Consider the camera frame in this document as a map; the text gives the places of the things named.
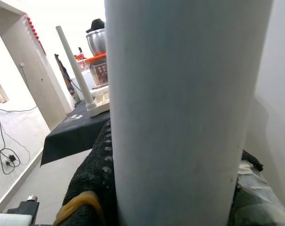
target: thin white pole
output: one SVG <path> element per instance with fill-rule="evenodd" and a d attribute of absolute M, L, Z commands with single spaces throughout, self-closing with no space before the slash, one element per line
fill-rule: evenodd
<path fill-rule="evenodd" d="M 57 29 L 57 33 L 61 39 L 61 42 L 64 46 L 64 49 L 65 49 L 65 52 L 67 54 L 67 57 L 69 59 L 69 62 L 71 64 L 71 67 L 74 71 L 74 75 L 76 77 L 76 80 L 81 88 L 81 92 L 82 92 L 82 95 L 84 96 L 85 98 L 85 101 L 86 101 L 86 107 L 87 107 L 87 111 L 90 111 L 94 108 L 96 108 L 96 104 L 94 103 L 93 101 L 93 98 L 92 98 L 92 95 L 90 94 L 90 91 L 89 91 L 89 88 L 87 86 L 87 83 L 85 82 L 84 80 L 84 77 L 75 61 L 75 58 L 74 58 L 74 55 L 70 49 L 70 46 L 67 42 L 67 39 L 64 35 L 64 32 L 63 32 L 63 29 L 61 26 L 56 26 L 56 29 Z"/>
<path fill-rule="evenodd" d="M 225 226 L 270 0 L 105 0 L 121 225 Z"/>

